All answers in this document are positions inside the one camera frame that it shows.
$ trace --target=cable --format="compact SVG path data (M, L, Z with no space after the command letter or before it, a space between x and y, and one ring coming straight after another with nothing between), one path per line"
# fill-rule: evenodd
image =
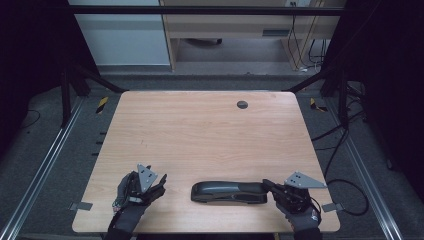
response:
M314 202L317 204L317 206L318 206L318 209L317 209L317 207L315 206L315 204L313 204L313 203L311 203L312 204L312 206L313 207L315 207L315 209L321 214L321 206L319 205L319 203L318 203L318 201L315 199L315 198L313 198L313 197L311 197L311 199L312 200L314 200Z
M362 113L364 113L364 111L359 111L359 112L355 113L354 115L352 115L351 117L349 117L349 121L351 122L354 118L356 118L357 116L361 115ZM321 134L321 135L319 135L317 137L312 138L311 141L314 142L314 141L317 141L317 140L319 140L319 139L321 139L323 137L326 137L326 136L332 134L333 132L337 131L337 129L341 128L342 126L343 126L342 124L337 125L336 127L328 130L327 132L325 132L325 133L323 133L323 134Z
M354 103L359 103L362 106L361 100L360 99L359 100L356 100L355 99L355 100L352 100L349 104L347 104L346 107L349 108Z
M343 183L347 183L347 184L353 186L359 192L361 192L362 196L364 196L364 199L365 199L365 208L361 212L352 212L352 211L349 211L349 210L346 210L346 209L343 209L343 212L350 214L350 215L353 215L353 216L357 216L357 217L365 215L365 213L368 212L368 209L370 207L370 202L369 202L369 199L368 199L367 195L365 194L365 192L361 188L359 188L356 184L354 184L353 182L350 182L350 181L347 181L347 180L344 180L344 179L337 179L337 178L332 179L332 180L327 182L327 185L330 185L330 184L335 183L335 182L343 182Z
M308 57L309 57L309 61L313 62L315 67L316 65L322 65L324 63L324 57L325 57L325 49L327 48L327 43L326 43L326 39L324 39L322 41L322 46L321 46L321 55L316 55L316 56L312 56L311 52L312 52L312 48L315 45L315 39L312 40L312 44L311 47L309 48L309 52L308 52ZM312 58L321 58L321 61L314 61Z
M346 129L344 130L342 137L340 138L339 142L337 143L337 145L336 145L336 147L335 147L335 149L333 151L333 154L331 154L330 161L328 162L327 167L325 167L324 179L327 178L328 169L330 169L330 165L331 165L331 163L334 160L334 156L336 155L337 150L339 149L339 147L342 145L342 142L344 141L344 138L347 137L347 133L348 132L349 132L349 130L346 130Z
M26 126L21 127L21 129L24 129L24 128L27 128L29 126L32 126L34 123L38 122L38 120L41 117L41 113L39 111L37 111L37 110L28 110L28 112L36 112L36 113L38 113L37 119L35 119L32 123L30 123L30 124L28 124Z
M325 150L330 150L330 149L334 149L336 147L328 147L328 148L315 148L315 151L325 151Z
M347 84L347 90L348 90L349 95L353 95L353 96L357 97L358 99L365 96L363 92L359 91L358 89L352 87L349 84Z
M320 0L320 2L318 3L318 7L321 7L322 6L322 3L323 3L323 0ZM291 6L293 6L293 7L297 7L296 6L296 2L293 2L293 3L291 3ZM294 39L295 39L295 42L296 42L296 46L297 46L297 50L298 50L298 54L299 54L299 60L300 60L300 62L306 67L306 68L311 68L311 67L315 67L315 72L317 72L318 73L318 70L317 70L317 64L318 64L318 62L317 61L312 61L312 59L311 59L311 50L312 50L312 47L313 47L313 45L314 45L314 43L315 43L315 39L313 39L313 41L312 41L312 44L311 44L311 46L310 46L310 48L309 48L309 52L308 52L308 55L309 55L309 61L311 61L312 63L314 63L314 65L307 65L307 64L305 64L304 62L303 62L303 60L302 60L302 55L300 54L300 48L299 48L299 44L298 44L298 41L297 41L297 37L296 37L296 32L295 32L295 30L294 30L294 23L295 23L295 19L296 19L296 16L295 15L293 15L293 24L292 24L292 28L291 28L291 32L290 32L290 34L293 32L293 36L294 36ZM315 24L315 21L316 21L316 19L317 19L317 16L314 16L314 18L313 18L313 20L312 20L312 23L310 24L310 27L309 27L309 31L308 31L308 33L307 33L307 36L305 37L305 39L308 39L309 38L309 36L312 34L312 28L313 28L313 26L314 26L314 24ZM326 44L324 45L324 43L326 42L326 40L324 40L323 41L323 46L322 47L326 47ZM319 63L319 65L322 65L322 63L323 63L323 56L322 56L322 54L323 54L323 52L322 52L322 50L321 50L321 56L316 56L316 57L321 57L321 62Z
M292 7L296 7L296 3L295 3L295 2L290 3L290 5L291 5ZM301 63L302 63L302 64L303 64L306 68L314 67L313 65L312 65L312 66L306 65L306 64L303 62L303 60L302 60L302 56L301 56L301 54L300 54L299 43L297 42L296 32L294 31L295 21L296 21L296 15L293 15L292 27L291 27L291 29L290 29L291 31L290 31L289 38L288 38L288 41L287 41L287 47L288 47L289 52L290 52L290 55L291 55L291 57L292 57L292 59L293 59L293 63L294 63L294 65L295 65L296 69L299 69L299 66L298 66L298 65L297 65L297 63L296 63L296 60L295 60L294 55L293 55L293 53L292 53L292 51L291 51L291 48L290 48L290 38L291 38L291 35L292 35L292 34L293 34L294 40L295 40L295 42L296 42L296 47L297 47L297 52L298 52L298 54L299 54L299 60L300 60L300 62L301 62Z

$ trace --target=wall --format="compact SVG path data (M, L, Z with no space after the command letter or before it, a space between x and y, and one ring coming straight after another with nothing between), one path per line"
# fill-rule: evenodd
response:
M70 5L159 5L157 0L68 1ZM77 14L76 18L98 66L169 66L160 15Z

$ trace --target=metal rod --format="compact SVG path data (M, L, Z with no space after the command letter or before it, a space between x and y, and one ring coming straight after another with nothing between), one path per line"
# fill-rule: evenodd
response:
M244 7L244 6L45 6L46 11L73 14L181 14L181 15L296 15L344 16L366 13L360 9L329 7Z
M81 106L84 102L83 98L78 99L79 101L77 101L74 105L71 119L64 128L60 129L59 133L57 134L56 139L53 141L53 144L51 145L48 153L41 163L30 186L28 187L25 195L22 197L21 202L19 203L6 226L2 229L0 233L0 239L14 240L18 236L22 225L24 224L29 212L31 211L31 208L34 205L35 200L37 199L37 196L50 173L50 170L52 169L66 139L68 138L70 131L72 130L72 127L74 126L76 119L78 118L78 115L81 111Z

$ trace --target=wooden tabletop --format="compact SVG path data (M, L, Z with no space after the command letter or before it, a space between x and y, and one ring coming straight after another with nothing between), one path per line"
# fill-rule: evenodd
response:
M237 102L245 101L241 109ZM135 232L290 232L268 203L197 203L190 200L201 181L283 183L300 171L324 182L296 97L289 92L130 91L122 94L82 202L76 232L106 232L121 179L137 164L167 173L165 195L147 210ZM320 204L328 189L311 189ZM337 231L335 212L323 213L321 231Z

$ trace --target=aluminum rail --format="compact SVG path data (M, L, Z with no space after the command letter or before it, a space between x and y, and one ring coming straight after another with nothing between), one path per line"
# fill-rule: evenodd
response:
M56 162L56 159L62 150L62 147L65 144L65 141L68 138L79 113L81 112L81 106L83 103L84 98L77 98L77 102L73 107L73 114L70 121L64 128L59 130L56 139L53 141L43 162L38 168L37 173L32 179L30 186L25 192L25 195L22 197L21 202L19 203L12 217L7 222L6 226L1 231L1 240L14 240L18 236L22 225L24 224L29 212L31 211L31 208L34 205L38 194L40 193L47 177L49 176L50 170L53 168L53 165Z

